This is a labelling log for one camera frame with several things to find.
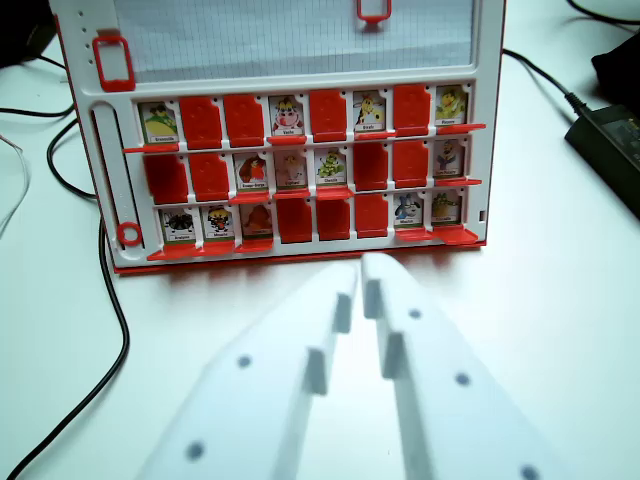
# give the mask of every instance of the white cable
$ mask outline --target white cable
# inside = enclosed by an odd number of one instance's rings
[[[0,135],[0,140],[5,142],[7,145],[10,145],[11,147],[13,147],[13,149],[16,151],[16,153],[18,154],[18,157],[20,158],[20,163],[22,164],[22,173],[24,176],[24,183],[22,185],[22,193],[20,194],[20,198],[18,198],[18,201],[15,203],[15,205],[11,207],[11,210],[9,210],[9,213],[7,213],[0,220],[0,239],[1,239],[5,229],[7,228],[7,225],[9,225],[9,221],[11,220],[11,217],[13,217],[13,214],[16,213],[16,210],[18,210],[18,207],[22,203],[22,200],[24,200],[24,197],[27,196],[27,191],[29,190],[29,185],[31,184],[31,174],[29,173],[29,166],[27,165],[27,161],[25,160],[24,155],[22,154],[22,149],[15,143],[13,143],[11,140],[9,140],[8,138],[5,138],[2,135]]]

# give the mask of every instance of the white table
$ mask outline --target white table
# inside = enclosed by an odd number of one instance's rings
[[[585,0],[611,15],[640,16],[634,0],[605,3]],[[511,0],[505,46],[600,108],[606,104],[591,93],[590,58],[628,33],[575,17],[561,0]],[[57,43],[45,54],[61,59]],[[62,110],[71,102],[63,78],[38,61],[1,70],[0,105]],[[564,141],[570,107],[539,83],[504,59],[488,245],[397,258],[436,294],[576,478],[635,480],[640,228]],[[46,166],[47,144],[65,124],[0,115],[0,132],[24,148],[33,171],[0,241],[3,476],[84,397],[120,348],[98,264],[98,210],[62,189]],[[69,181],[91,188],[77,129],[56,162]],[[2,212],[20,185],[18,159],[2,144]],[[133,478],[205,362],[327,263],[117,278],[132,337],[124,369],[24,478]],[[352,333],[338,340],[330,394],[314,403],[299,478],[387,480],[402,472],[392,384],[379,375],[374,324],[357,309]]]

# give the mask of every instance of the power adapter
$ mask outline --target power adapter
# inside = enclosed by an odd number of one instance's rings
[[[590,110],[565,98],[580,116],[565,139],[640,220],[640,120],[623,105]]]

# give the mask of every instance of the character card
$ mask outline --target character card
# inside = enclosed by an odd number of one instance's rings
[[[318,149],[314,152],[316,185],[346,185],[347,158],[337,148]]]
[[[454,225],[461,221],[462,197],[456,190],[434,192],[431,201],[431,225]]]
[[[271,211],[266,205],[240,205],[242,236],[244,238],[267,238],[273,236]]]
[[[158,215],[165,244],[195,243],[196,232],[189,209],[163,208],[158,210]]]
[[[202,218],[202,233],[205,242],[235,239],[233,217],[229,207],[224,205],[200,207],[200,217]]]
[[[459,140],[436,140],[433,178],[464,175],[464,147]]]
[[[268,190],[267,162],[257,153],[234,153],[236,185],[239,192]]]
[[[276,186],[279,190],[307,186],[307,158],[302,151],[280,150],[273,153]]]
[[[424,225],[422,214],[424,200],[417,193],[411,192],[393,197],[395,228],[415,228]]]
[[[302,104],[296,101],[294,95],[269,97],[269,111],[272,135],[304,134]]]
[[[385,127],[385,99],[377,91],[353,92],[353,122],[356,132],[376,132]]]
[[[139,103],[144,143],[173,143],[178,141],[178,126],[173,110],[165,102]]]
[[[436,125],[457,125],[467,119],[467,94],[460,85],[436,88]]]

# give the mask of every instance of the side slot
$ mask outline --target side slot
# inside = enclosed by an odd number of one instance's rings
[[[116,213],[118,240],[128,257],[142,256],[144,243],[136,209],[126,159],[122,153],[122,138],[118,118],[110,105],[93,107],[93,126],[100,141],[100,160],[109,188],[109,201]]]

